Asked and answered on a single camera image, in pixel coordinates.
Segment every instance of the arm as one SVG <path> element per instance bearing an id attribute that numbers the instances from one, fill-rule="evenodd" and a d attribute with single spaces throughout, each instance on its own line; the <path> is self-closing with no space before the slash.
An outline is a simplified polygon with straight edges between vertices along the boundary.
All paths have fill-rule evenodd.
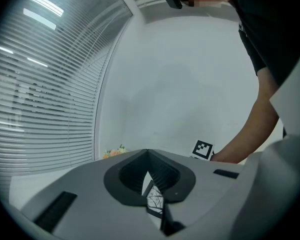
<path id="1" fill-rule="evenodd" d="M 212 161 L 239 163 L 255 152 L 270 136 L 278 122 L 278 115 L 269 99 L 278 86 L 267 67 L 257 72 L 258 97 L 242 128 L 228 145 L 212 157 Z"/>

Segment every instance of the black sleeve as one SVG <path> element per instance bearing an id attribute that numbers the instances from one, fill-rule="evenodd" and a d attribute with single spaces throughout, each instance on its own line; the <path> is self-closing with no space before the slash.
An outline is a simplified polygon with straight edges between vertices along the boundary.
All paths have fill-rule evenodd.
<path id="1" fill-rule="evenodd" d="M 239 29 L 239 34 L 240 34 L 240 37 L 241 37 L 241 40 L 242 40 L 242 42 L 244 44 L 245 49 L 246 49 L 248 55 L 251 58 L 255 74 L 257 74 L 257 72 L 260 69 L 263 69 L 263 68 L 266 67 L 266 64 L 261 59 L 259 53 L 257 52 L 257 50 L 254 48 L 254 46 L 250 42 L 250 40 L 247 37 L 246 33 Z"/>

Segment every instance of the small black rectangle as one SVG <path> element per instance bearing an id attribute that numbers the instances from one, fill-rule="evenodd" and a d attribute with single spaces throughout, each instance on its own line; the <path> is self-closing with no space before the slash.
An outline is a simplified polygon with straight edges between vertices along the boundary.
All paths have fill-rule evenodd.
<path id="1" fill-rule="evenodd" d="M 40 228 L 51 233 L 59 223 L 63 215 L 69 209 L 77 195 L 69 192 L 62 192 L 44 212 L 34 221 Z"/>
<path id="2" fill-rule="evenodd" d="M 221 170 L 221 169 L 217 169 L 213 173 L 224 176 L 224 177 L 232 178 L 232 179 L 236 179 L 239 176 L 239 173 L 237 173 L 237 172 Z"/>

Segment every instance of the black shirt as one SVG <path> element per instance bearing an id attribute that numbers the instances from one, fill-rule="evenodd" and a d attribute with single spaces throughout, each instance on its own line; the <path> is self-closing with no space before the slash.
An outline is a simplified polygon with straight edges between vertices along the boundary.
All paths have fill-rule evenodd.
<path id="1" fill-rule="evenodd" d="M 281 85 L 300 58 L 300 0 L 230 0 L 254 70 L 268 67 Z"/>

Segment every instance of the window blind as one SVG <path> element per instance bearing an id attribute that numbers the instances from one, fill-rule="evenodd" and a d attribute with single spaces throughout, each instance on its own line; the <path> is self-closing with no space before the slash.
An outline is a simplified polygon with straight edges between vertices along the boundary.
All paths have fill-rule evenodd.
<path id="1" fill-rule="evenodd" d="M 12 176 L 94 159 L 94 127 L 122 0 L 16 0 L 0 23 L 0 197 Z"/>

